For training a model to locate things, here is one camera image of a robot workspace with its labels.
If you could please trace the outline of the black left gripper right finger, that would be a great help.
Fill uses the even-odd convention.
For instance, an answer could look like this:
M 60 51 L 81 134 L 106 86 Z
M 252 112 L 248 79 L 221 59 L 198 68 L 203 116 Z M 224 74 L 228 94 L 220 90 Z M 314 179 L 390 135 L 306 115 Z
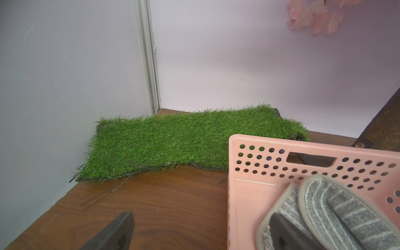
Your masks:
M 275 250 L 325 250 L 281 214 L 274 213 L 269 225 Z

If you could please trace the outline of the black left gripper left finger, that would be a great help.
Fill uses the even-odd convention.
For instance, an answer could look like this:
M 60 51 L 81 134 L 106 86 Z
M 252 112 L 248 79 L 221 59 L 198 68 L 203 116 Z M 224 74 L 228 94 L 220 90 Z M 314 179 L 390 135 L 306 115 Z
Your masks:
M 135 228 L 132 211 L 124 211 L 80 250 L 128 250 Z

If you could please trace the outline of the grey striped dishcloth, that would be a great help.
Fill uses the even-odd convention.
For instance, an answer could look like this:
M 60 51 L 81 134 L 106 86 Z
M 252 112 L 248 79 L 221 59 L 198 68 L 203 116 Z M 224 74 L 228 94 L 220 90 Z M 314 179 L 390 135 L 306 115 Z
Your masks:
M 398 250 L 400 231 L 346 185 L 325 176 L 289 184 L 261 220 L 256 248 L 274 250 L 270 219 L 281 214 L 326 250 Z

